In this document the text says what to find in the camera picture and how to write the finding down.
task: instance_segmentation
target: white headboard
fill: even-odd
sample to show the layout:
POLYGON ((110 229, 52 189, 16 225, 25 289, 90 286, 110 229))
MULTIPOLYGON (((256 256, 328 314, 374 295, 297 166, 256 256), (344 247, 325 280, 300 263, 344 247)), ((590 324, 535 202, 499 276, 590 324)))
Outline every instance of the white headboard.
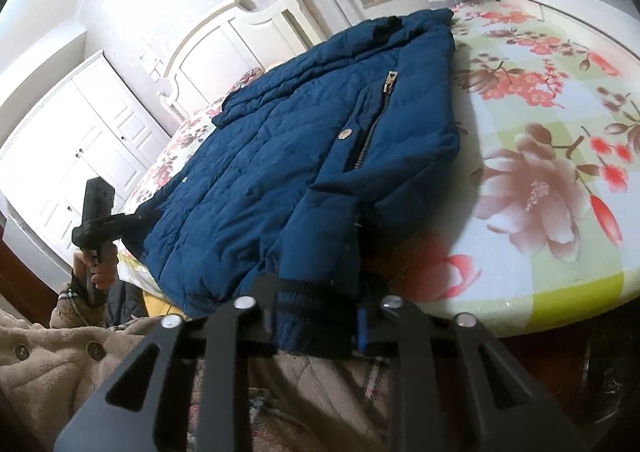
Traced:
POLYGON ((227 0, 210 10, 179 42, 162 77, 162 105, 186 120, 222 97, 253 68, 268 70, 326 40, 302 0, 277 0, 259 12, 227 0))

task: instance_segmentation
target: ribbed cuff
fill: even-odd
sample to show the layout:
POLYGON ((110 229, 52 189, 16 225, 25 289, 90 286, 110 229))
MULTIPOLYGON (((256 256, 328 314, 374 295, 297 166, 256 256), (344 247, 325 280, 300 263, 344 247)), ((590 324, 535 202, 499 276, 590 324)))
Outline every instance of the ribbed cuff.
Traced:
POLYGON ((332 288, 281 280, 274 344, 286 352, 347 359, 353 351, 356 303, 332 288))

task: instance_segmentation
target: person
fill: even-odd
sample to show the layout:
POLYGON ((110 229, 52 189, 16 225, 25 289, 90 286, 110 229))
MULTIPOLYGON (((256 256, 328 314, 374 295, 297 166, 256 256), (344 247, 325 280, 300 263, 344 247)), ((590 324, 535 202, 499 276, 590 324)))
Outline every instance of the person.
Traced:
MULTIPOLYGON (((116 247, 97 266, 76 252, 73 275, 91 267, 98 289, 116 280, 116 247)), ((60 292, 50 329, 0 311, 0 436, 4 450, 44 452, 85 400, 159 318, 101 327, 103 307, 90 307, 72 277, 60 292)), ((203 363, 191 397, 188 448, 194 450, 203 363)), ((334 362, 284 353, 249 365, 256 452, 382 452, 389 388, 384 360, 334 362)))

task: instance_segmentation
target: coat button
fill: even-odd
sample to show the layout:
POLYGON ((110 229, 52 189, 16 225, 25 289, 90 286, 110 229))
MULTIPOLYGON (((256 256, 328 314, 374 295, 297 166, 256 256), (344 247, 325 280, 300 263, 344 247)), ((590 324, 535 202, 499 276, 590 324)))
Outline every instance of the coat button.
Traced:
POLYGON ((27 358, 29 358, 29 355, 31 354, 29 348, 24 344, 18 344, 14 348, 14 353, 15 357, 18 358, 20 362, 24 362, 27 358))
POLYGON ((98 342, 89 342, 86 346, 86 352, 89 353, 89 356, 96 362, 99 362, 107 356, 106 351, 98 342))

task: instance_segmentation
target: yellow cloth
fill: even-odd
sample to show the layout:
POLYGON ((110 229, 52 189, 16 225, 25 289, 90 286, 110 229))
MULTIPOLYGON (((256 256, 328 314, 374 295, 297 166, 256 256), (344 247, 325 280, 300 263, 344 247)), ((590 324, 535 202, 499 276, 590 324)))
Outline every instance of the yellow cloth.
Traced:
POLYGON ((176 315, 180 315, 182 318, 186 318, 185 314, 180 309, 169 304, 167 301, 158 299, 158 297, 151 295, 146 291, 143 291, 142 294, 145 299, 146 312, 149 314, 149 317, 159 317, 161 315, 170 315, 175 313, 176 315))

